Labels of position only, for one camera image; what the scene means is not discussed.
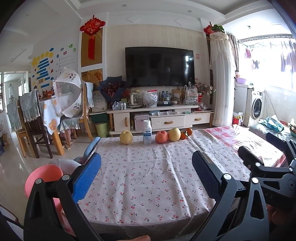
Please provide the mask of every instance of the black tv screen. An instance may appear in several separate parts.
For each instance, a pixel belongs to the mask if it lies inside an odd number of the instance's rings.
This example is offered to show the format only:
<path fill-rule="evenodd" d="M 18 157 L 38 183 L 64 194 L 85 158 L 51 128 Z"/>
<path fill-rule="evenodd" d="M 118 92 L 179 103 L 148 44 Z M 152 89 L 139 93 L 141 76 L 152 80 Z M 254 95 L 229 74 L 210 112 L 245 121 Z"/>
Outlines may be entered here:
<path fill-rule="evenodd" d="M 193 51 L 166 47 L 126 48 L 127 87 L 194 83 Z"/>

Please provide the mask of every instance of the mesh food cover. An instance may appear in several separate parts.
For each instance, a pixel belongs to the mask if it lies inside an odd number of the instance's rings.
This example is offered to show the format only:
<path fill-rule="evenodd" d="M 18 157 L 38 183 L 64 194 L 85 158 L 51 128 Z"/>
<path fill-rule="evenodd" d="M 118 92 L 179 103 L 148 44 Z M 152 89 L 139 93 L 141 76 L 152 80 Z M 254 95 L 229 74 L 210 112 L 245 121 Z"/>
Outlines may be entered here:
<path fill-rule="evenodd" d="M 82 111 L 81 87 L 79 75 L 74 70 L 66 67 L 62 74 L 53 82 L 57 103 L 65 116 L 74 117 Z"/>

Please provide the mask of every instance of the drawer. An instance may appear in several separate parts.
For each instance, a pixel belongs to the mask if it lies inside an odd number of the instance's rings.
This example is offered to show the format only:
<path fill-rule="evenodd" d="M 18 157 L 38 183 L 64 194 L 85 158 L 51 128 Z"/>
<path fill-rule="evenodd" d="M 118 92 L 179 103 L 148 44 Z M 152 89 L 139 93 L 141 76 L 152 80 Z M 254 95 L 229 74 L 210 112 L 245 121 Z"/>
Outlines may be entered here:
<path fill-rule="evenodd" d="M 129 113 L 117 113 L 113 114 L 114 130 L 115 131 L 130 131 L 131 121 Z"/>
<path fill-rule="evenodd" d="M 185 115 L 185 125 L 196 125 L 210 122 L 211 113 Z"/>
<path fill-rule="evenodd" d="M 184 116 L 166 116 L 150 118 L 152 129 L 169 129 L 184 126 Z"/>

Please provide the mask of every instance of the hand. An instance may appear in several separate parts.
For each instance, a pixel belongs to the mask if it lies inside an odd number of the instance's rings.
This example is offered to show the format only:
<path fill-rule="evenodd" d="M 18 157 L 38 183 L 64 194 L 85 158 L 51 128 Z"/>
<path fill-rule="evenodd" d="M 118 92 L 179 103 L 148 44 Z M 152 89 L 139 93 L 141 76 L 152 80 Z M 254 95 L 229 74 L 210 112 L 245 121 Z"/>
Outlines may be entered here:
<path fill-rule="evenodd" d="M 146 235 L 146 236 L 141 236 L 135 239 L 130 239 L 129 241 L 151 241 L 151 239 L 148 235 Z"/>

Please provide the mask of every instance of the green trash can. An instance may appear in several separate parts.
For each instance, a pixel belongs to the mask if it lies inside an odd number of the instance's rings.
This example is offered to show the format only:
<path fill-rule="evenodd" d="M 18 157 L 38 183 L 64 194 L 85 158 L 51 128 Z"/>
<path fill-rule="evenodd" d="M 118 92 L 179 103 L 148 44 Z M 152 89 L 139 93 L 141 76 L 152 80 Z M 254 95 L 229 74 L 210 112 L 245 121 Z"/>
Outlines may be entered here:
<path fill-rule="evenodd" d="M 103 138 L 109 135 L 108 122 L 96 122 L 94 125 L 99 137 Z"/>

